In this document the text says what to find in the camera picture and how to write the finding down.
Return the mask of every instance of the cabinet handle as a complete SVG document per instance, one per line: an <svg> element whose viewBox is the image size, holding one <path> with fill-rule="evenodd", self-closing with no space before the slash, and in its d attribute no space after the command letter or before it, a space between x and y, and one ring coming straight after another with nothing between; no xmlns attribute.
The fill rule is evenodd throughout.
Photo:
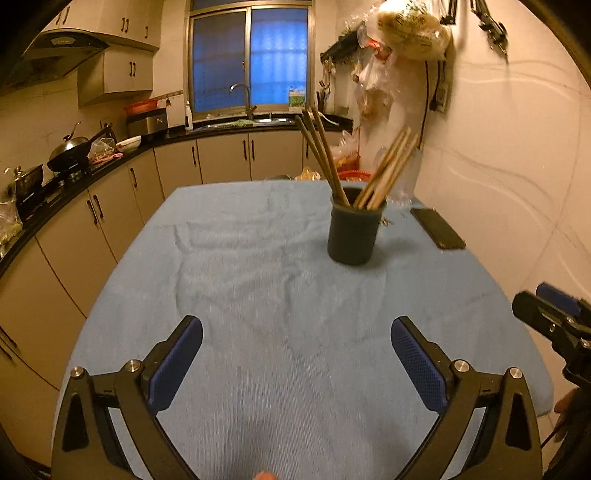
<svg viewBox="0 0 591 480"><path fill-rule="evenodd" d="M14 362L14 360L12 359L12 357L10 356L10 354L0 346L0 350L2 351L2 354L7 358L7 360L9 362Z"/></svg>
<svg viewBox="0 0 591 480"><path fill-rule="evenodd" d="M135 172L133 168L130 168L129 171L131 172L131 174L134 176L134 188L138 187L138 179L135 178Z"/></svg>
<svg viewBox="0 0 591 480"><path fill-rule="evenodd" d="M90 209L90 212L92 213L92 216L95 219L95 225L96 225L97 223L99 223L99 221L96 219L96 213L95 213L94 208L92 208L92 204L91 204L90 200L87 200L86 204L88 205L88 208Z"/></svg>
<svg viewBox="0 0 591 480"><path fill-rule="evenodd" d="M66 24L66 20L68 20L69 14L70 14L70 5L68 5L68 8L66 9L66 16L64 17L64 21L61 23L62 25Z"/></svg>
<svg viewBox="0 0 591 480"><path fill-rule="evenodd" d="M11 344L11 345L14 347L14 348L17 348L17 349L18 349L18 345L17 345L17 343L16 343L14 340L12 340L12 339L10 338L10 335L6 333L6 330L4 330L2 327L0 327L0 332L2 332L2 334L3 334L3 335L6 337L6 339L8 340L8 342L9 342L9 343L10 343L10 344Z"/></svg>
<svg viewBox="0 0 591 480"><path fill-rule="evenodd" d="M93 195L92 197L96 202L96 206L99 208L99 217L102 220L103 218L105 218L105 215L103 215L103 209L100 208L99 198L96 195Z"/></svg>

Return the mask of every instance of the lower cabinet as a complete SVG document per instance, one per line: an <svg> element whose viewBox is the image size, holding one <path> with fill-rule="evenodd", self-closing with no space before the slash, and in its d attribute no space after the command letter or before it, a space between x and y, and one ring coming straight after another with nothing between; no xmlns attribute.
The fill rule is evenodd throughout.
<svg viewBox="0 0 591 480"><path fill-rule="evenodd" d="M338 145L343 134L341 132L326 132L326 141L329 145L335 146ZM322 173L322 169L320 165L318 165L318 161L316 157L311 152L310 147L308 146L308 142L305 138L302 137L302 160L303 166L310 168L312 171L317 171L320 174L321 178L325 178Z"/></svg>
<svg viewBox="0 0 591 480"><path fill-rule="evenodd" d="M0 278L0 304L0 338L41 377L60 388L85 317L34 238Z"/></svg>
<svg viewBox="0 0 591 480"><path fill-rule="evenodd" d="M295 177L301 173L301 133L258 132L248 134L248 137L253 180L265 180L277 175Z"/></svg>
<svg viewBox="0 0 591 480"><path fill-rule="evenodd" d="M203 183L251 179L248 137L248 134L222 135L197 141Z"/></svg>
<svg viewBox="0 0 591 480"><path fill-rule="evenodd" d="M164 201L154 150L150 149L131 160L127 169L142 220L148 223Z"/></svg>
<svg viewBox="0 0 591 480"><path fill-rule="evenodd" d="M201 185L201 169L195 140L154 149L164 198L179 187Z"/></svg>
<svg viewBox="0 0 591 480"><path fill-rule="evenodd" d="M7 351L0 352L0 423L21 455L50 466L59 390L10 353L7 345L0 346Z"/></svg>
<svg viewBox="0 0 591 480"><path fill-rule="evenodd" d="M117 168L93 183L88 192L99 225L118 262L144 227L128 169Z"/></svg>
<svg viewBox="0 0 591 480"><path fill-rule="evenodd" d="M37 233L37 240L57 278L88 317L117 265L88 192L49 220Z"/></svg>

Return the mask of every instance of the silver bolt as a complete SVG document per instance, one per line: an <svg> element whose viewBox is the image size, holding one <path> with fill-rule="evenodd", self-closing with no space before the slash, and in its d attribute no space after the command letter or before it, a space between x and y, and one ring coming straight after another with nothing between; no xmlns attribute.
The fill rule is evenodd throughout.
<svg viewBox="0 0 591 480"><path fill-rule="evenodd" d="M83 367L74 367L70 371L70 376L72 378L80 378L82 375L84 375L84 368Z"/></svg>
<svg viewBox="0 0 591 480"><path fill-rule="evenodd" d="M130 372L137 372L142 366L142 362L140 360L130 360L125 364L125 369Z"/></svg>
<svg viewBox="0 0 591 480"><path fill-rule="evenodd" d="M512 367L509 370L509 373L511 374L511 376L515 379L520 379L521 377L523 377L523 373L521 373L521 370L519 370L517 367Z"/></svg>
<svg viewBox="0 0 591 480"><path fill-rule="evenodd" d="M470 370L470 365L464 360L456 360L453 366L459 372L467 372Z"/></svg>

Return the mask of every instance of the black phone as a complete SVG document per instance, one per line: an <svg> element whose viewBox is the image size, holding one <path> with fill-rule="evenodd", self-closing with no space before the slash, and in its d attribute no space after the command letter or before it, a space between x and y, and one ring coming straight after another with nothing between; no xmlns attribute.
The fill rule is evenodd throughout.
<svg viewBox="0 0 591 480"><path fill-rule="evenodd" d="M466 242L435 209L411 208L410 213L441 250L463 250L466 248Z"/></svg>

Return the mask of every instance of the blue tablecloth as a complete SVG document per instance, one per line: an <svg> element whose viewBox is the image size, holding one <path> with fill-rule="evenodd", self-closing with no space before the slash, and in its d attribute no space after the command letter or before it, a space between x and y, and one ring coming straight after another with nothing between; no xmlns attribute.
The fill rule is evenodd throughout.
<svg viewBox="0 0 591 480"><path fill-rule="evenodd" d="M202 480L262 469L281 480L394 478L435 419L392 349L400 315L451 359L520 367L536 412L551 408L540 354L472 253L438 250L409 207L389 205L369 264L337 264L326 254L329 197L325 182L177 190L80 334L70 367L98 374L143 358L184 315L201 318L203 346L158 418ZM114 422L134 472L149 478Z"/></svg>

